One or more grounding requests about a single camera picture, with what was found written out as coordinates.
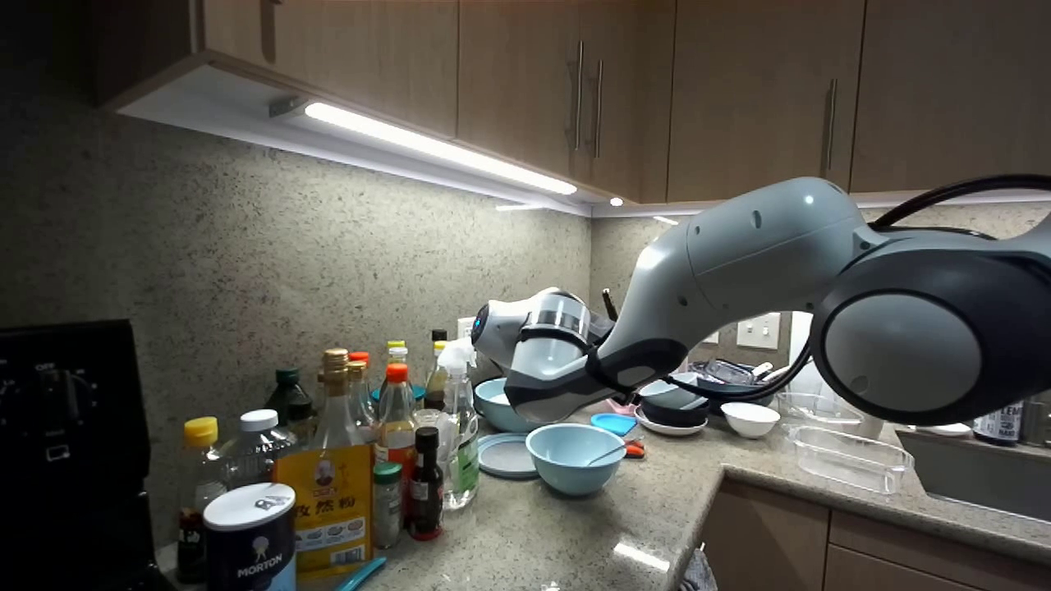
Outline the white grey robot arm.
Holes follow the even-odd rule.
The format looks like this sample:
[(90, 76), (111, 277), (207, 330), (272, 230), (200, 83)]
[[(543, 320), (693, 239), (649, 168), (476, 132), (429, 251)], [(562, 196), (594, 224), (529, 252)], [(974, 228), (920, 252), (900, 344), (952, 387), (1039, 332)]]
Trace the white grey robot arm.
[(803, 311), (824, 386), (893, 423), (956, 423), (1051, 387), (1051, 234), (866, 222), (824, 178), (774, 181), (655, 234), (619, 315), (566, 289), (487, 301), (469, 343), (520, 417), (562, 421), (674, 376), (715, 330)]

